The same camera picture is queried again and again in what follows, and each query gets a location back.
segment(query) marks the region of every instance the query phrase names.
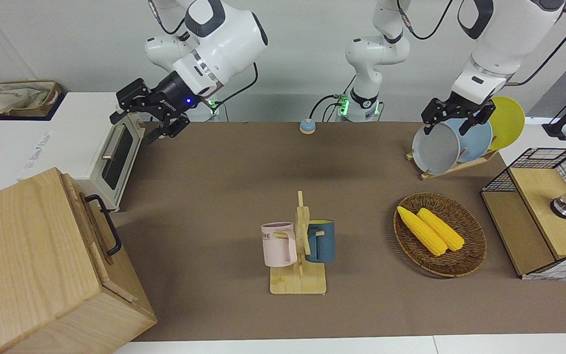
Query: woven basket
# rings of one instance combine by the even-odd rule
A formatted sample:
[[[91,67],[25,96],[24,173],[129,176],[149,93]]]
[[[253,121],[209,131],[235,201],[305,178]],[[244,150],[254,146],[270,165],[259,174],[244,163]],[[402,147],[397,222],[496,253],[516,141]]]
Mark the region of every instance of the woven basket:
[[[405,254],[426,271],[436,275],[456,277],[476,271],[486,258],[486,239],[473,215],[458,202],[440,194],[424,192],[410,195],[399,206],[418,213],[425,207],[449,224],[462,238],[464,246],[458,251],[447,250],[442,256],[432,255],[412,234],[395,211],[393,225],[399,245]]]

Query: brown tabletop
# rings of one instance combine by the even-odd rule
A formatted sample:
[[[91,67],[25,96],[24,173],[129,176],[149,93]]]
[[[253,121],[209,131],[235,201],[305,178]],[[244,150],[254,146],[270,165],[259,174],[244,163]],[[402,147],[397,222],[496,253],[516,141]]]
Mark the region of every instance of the brown tabletop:
[[[142,146],[114,215],[159,323],[140,341],[566,332],[566,282],[519,280],[479,191],[505,167],[429,181],[404,159],[418,123],[192,123]],[[333,219],[326,295],[271,295],[261,224],[293,221],[296,191]],[[456,199],[488,254],[456,279],[427,275],[393,235],[398,202]]]

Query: green led light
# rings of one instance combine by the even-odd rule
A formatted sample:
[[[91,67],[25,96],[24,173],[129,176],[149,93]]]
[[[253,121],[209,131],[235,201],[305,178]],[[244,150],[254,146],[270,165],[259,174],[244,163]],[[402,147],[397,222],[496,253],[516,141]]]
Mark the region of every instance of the green led light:
[[[207,101],[209,102],[209,106],[211,106],[211,115],[215,115],[215,111],[217,111],[215,108],[218,107],[218,104],[210,99],[207,99]]]
[[[348,113],[348,98],[343,97],[342,104],[340,106],[340,115],[346,116],[347,113]]]

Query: pink mug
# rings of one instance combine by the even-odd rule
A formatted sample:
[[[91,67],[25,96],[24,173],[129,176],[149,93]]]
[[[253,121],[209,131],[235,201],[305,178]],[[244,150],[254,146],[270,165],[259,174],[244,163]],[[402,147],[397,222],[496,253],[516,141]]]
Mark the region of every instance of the pink mug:
[[[261,225],[261,242],[263,260],[267,266],[289,266],[298,260],[292,222],[270,222]]]

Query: yellow corn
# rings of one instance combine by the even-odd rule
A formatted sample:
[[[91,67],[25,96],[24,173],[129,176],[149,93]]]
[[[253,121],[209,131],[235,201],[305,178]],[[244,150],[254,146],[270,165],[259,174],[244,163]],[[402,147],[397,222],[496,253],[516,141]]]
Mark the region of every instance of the yellow corn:
[[[464,239],[458,235],[451,226],[447,225],[440,217],[437,217],[426,208],[421,208],[418,211],[418,217],[425,222],[432,230],[436,231],[438,236],[447,244],[449,249],[457,251],[464,246]]]
[[[401,219],[407,228],[434,256],[444,255],[447,244],[436,234],[431,227],[427,226],[418,216],[404,207],[397,206]]]

